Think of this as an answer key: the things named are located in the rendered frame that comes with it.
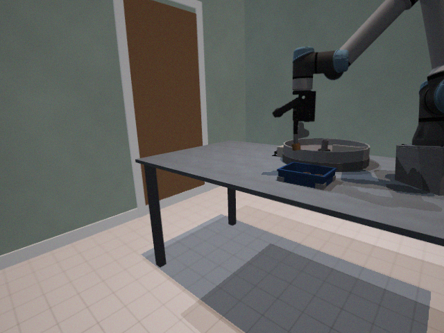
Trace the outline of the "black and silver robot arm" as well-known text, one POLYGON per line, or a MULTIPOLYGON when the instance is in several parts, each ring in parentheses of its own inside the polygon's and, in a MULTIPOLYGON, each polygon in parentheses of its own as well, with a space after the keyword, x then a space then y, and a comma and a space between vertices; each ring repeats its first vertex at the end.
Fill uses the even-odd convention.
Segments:
MULTIPOLYGON (((313 74, 324 74, 330 80, 339 79, 399 15, 417 1, 385 0, 340 50, 314 52, 310 46, 295 49, 292 90, 311 90, 313 74)), ((412 145, 444 146, 444 0, 420 0, 420 6, 432 70, 420 86, 419 120, 412 145)), ((276 108, 273 116, 281 117, 298 104, 297 97, 276 108)))

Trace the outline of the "blue open crate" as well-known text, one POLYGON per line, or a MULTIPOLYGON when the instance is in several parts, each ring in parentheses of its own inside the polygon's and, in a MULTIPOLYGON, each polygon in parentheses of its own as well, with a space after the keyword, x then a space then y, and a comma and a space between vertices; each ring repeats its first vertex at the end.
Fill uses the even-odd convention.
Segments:
POLYGON ((280 167, 277 171, 277 181, 321 190, 324 190, 326 186, 336 180, 336 168, 328 166, 292 162, 280 167), (318 176, 316 174, 321 174, 323 176, 318 176))

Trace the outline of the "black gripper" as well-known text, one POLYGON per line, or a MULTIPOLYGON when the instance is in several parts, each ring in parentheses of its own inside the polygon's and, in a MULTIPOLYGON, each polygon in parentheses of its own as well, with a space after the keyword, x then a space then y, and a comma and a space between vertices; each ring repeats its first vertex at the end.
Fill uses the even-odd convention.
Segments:
POLYGON ((316 91, 293 91, 293 94, 298 94, 300 100, 300 104, 293 107, 293 142, 294 144, 297 144, 298 139, 309 136, 308 130, 304 129, 304 123, 298 122, 310 122, 315 120, 316 91), (305 98, 302 99, 302 96, 305 96, 305 98))

